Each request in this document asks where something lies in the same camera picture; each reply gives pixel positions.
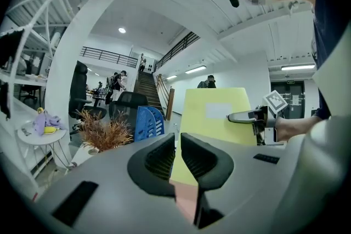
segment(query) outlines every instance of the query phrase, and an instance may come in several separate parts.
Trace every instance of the white ceiling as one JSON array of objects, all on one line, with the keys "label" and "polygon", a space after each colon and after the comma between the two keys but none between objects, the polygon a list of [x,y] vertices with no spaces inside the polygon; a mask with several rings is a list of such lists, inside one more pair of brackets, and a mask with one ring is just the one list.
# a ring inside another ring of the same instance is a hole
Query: white ceiling
[{"label": "white ceiling", "polygon": [[[87,0],[70,0],[73,8]],[[132,44],[165,54],[189,31],[213,46],[194,54],[206,63],[265,50],[274,64],[310,58],[313,22],[310,5],[299,1],[292,15],[289,1],[257,6],[241,2],[233,8],[229,0],[115,0],[93,29],[94,33],[122,37]],[[121,35],[118,27],[126,27]]]}]

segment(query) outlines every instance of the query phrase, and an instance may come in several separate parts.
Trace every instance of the yellow object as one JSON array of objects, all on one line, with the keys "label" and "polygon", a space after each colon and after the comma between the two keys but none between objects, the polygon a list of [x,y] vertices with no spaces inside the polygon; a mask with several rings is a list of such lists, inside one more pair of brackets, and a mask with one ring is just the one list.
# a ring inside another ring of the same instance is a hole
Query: yellow object
[{"label": "yellow object", "polygon": [[44,128],[44,134],[51,134],[55,133],[57,129],[55,127],[45,127]]},{"label": "yellow object", "polygon": [[[228,112],[224,113],[221,109],[227,107]],[[250,109],[244,88],[187,90],[171,180],[197,186],[195,178],[182,159],[181,133],[200,134],[243,145],[257,145],[251,124],[232,123],[226,118],[226,114]]]}]

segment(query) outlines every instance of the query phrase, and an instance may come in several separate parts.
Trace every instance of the staircase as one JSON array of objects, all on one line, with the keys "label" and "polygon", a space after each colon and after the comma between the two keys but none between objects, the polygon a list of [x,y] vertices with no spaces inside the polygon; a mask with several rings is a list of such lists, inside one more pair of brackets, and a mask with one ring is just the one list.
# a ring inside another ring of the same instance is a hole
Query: staircase
[{"label": "staircase", "polygon": [[158,98],[158,93],[152,74],[139,72],[138,84],[139,86],[134,90],[134,92],[145,95],[148,98],[149,105],[160,110],[164,117],[165,114],[163,112],[160,99]]}]

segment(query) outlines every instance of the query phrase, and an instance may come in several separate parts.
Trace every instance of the black railing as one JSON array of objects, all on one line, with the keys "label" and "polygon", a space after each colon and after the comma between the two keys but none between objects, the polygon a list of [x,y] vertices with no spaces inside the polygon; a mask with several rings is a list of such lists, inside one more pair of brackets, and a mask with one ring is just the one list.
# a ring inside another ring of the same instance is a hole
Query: black railing
[{"label": "black railing", "polygon": [[133,67],[135,69],[137,68],[137,64],[138,64],[138,59],[136,58],[132,58],[130,56],[124,56],[124,55],[109,52],[109,51],[89,48],[89,47],[83,47],[81,50],[80,56],[85,56],[87,58],[92,58],[92,59],[97,59],[102,61],[109,61],[120,65],[126,65],[126,66]]},{"label": "black railing", "polygon": [[186,47],[194,43],[199,39],[199,36],[194,34],[193,32],[189,33],[185,36],[181,41],[178,42],[164,57],[156,63],[156,69],[158,70],[161,66],[163,66],[166,62],[171,60],[175,55],[184,50]]}]

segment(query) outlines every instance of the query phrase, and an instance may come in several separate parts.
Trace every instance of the white column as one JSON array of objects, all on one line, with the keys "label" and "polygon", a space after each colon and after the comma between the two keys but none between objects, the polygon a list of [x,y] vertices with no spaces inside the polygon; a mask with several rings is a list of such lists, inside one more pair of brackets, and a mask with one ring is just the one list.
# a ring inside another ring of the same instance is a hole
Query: white column
[{"label": "white column", "polygon": [[[113,1],[89,0],[68,26],[54,55],[48,76],[45,105],[51,115],[61,118],[68,131],[70,130],[68,115],[70,88],[79,53],[92,28]],[[69,142],[70,136],[67,132],[60,144],[68,161],[71,161]],[[55,152],[66,162],[58,144],[55,144]],[[55,163],[64,167],[57,157],[55,157]]]}]

